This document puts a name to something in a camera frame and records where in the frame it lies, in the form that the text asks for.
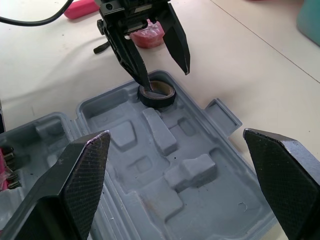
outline pink object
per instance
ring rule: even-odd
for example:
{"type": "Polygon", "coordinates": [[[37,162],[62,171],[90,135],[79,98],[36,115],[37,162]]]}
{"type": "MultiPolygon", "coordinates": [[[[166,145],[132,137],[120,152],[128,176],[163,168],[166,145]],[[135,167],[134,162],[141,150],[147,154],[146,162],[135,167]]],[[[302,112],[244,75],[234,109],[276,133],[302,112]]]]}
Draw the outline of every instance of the pink object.
{"type": "Polygon", "coordinates": [[[5,175],[6,175],[5,159],[4,159],[4,156],[3,156],[2,151],[0,149],[0,183],[2,183],[1,191],[8,189],[7,180],[2,179],[5,177],[5,175]]]}
{"type": "Polygon", "coordinates": [[[130,38],[140,48],[151,49],[164,43],[165,32],[157,21],[155,24],[148,19],[148,26],[145,29],[133,32],[130,38]]]}
{"type": "Polygon", "coordinates": [[[82,16],[94,13],[99,10],[99,6],[95,3],[95,0],[79,0],[74,1],[64,12],[64,15],[68,19],[77,19],[82,16]]]}

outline red plastic bag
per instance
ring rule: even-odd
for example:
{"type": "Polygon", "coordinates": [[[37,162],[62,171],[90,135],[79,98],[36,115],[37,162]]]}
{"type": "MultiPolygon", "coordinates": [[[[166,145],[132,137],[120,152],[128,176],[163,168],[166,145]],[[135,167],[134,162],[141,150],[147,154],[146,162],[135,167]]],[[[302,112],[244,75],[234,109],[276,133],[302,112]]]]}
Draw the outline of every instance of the red plastic bag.
{"type": "Polygon", "coordinates": [[[151,49],[164,43],[165,32],[157,21],[155,24],[148,19],[148,26],[145,29],[133,32],[130,38],[140,48],[151,49]]]}

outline molded plastic tray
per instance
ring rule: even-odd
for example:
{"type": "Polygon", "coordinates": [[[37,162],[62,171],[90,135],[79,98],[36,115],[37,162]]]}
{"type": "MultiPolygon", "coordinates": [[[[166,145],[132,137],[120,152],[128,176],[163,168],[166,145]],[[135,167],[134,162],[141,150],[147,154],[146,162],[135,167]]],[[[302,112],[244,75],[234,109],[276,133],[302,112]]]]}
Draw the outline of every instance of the molded plastic tray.
{"type": "Polygon", "coordinates": [[[72,122],[53,113],[0,135],[0,146],[13,146],[24,163],[15,191],[22,190],[22,199],[69,141],[108,129],[104,186],[89,238],[260,239],[276,219],[256,175],[228,141],[241,122],[218,99],[199,109],[166,72],[150,78],[174,86],[172,106],[147,108],[131,81],[81,103],[72,122]]]}

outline tape roll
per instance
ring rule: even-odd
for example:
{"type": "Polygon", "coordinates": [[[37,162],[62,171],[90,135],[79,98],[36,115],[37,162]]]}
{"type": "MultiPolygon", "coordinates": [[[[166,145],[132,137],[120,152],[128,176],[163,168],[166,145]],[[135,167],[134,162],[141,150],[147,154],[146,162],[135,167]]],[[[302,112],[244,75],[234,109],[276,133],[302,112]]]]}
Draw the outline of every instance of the tape roll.
{"type": "Polygon", "coordinates": [[[160,109],[172,105],[176,98],[176,90],[173,86],[166,82],[153,80],[150,81],[153,91],[146,91],[143,86],[140,85],[138,90],[138,96],[143,105],[160,109]]]}

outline table surface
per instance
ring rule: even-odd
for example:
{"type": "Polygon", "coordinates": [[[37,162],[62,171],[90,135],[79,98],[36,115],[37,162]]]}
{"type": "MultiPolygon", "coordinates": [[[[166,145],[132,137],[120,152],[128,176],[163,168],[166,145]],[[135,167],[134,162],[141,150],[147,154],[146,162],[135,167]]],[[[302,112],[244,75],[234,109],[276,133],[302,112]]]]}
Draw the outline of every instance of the table surface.
{"type": "MultiPolygon", "coordinates": [[[[139,49],[147,70],[168,71],[201,107],[215,98],[242,121],[232,144],[252,165],[244,128],[299,140],[320,159],[320,47],[296,29],[302,0],[173,0],[191,54],[185,76],[164,45],[139,49]]],[[[35,21],[61,0],[3,0],[0,16],[35,21]]],[[[108,49],[92,13],[39,27],[0,24],[0,99],[6,130],[77,105],[131,79],[108,49]]],[[[264,239],[285,240],[277,224],[264,239]]]]}

